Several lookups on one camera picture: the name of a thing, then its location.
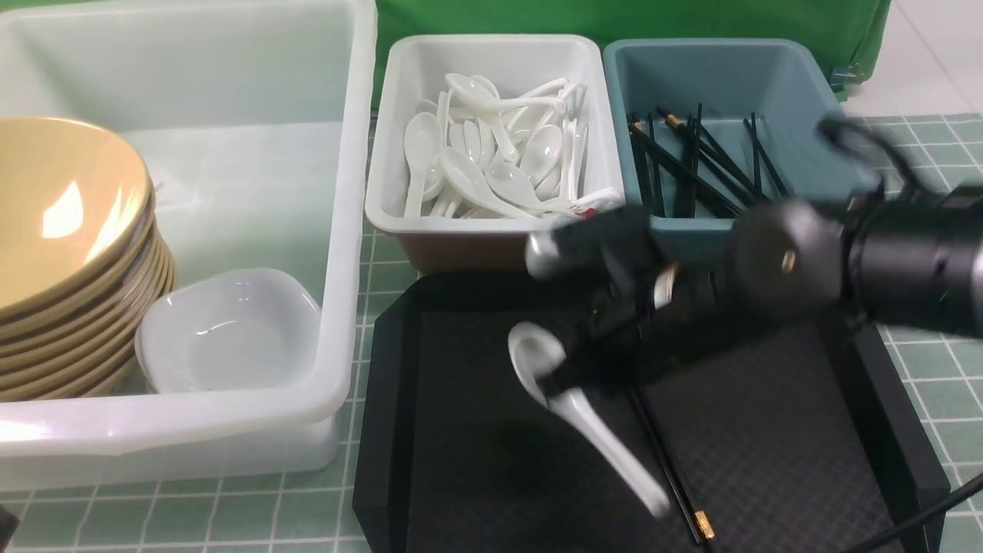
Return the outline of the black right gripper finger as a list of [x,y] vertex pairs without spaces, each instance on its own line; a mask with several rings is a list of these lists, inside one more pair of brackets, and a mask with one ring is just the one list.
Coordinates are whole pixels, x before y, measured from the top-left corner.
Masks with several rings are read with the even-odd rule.
[[566,351],[556,367],[538,376],[538,388],[547,399],[553,399],[572,389],[585,389],[600,384],[600,351],[576,347]]

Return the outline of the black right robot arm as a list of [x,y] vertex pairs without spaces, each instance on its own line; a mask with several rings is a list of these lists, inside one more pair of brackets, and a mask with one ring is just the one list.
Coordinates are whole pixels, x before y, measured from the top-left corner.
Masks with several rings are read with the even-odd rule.
[[981,188],[846,202],[784,198],[741,214],[713,261],[680,261],[633,204],[528,238],[536,279],[608,276],[538,388],[617,391],[838,310],[857,322],[981,336]]

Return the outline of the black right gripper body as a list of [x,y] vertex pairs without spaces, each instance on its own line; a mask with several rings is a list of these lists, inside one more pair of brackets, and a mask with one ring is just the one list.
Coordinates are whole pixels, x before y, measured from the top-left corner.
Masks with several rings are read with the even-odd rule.
[[722,270],[673,265],[601,288],[568,355],[586,377],[661,377],[768,332],[730,296]]

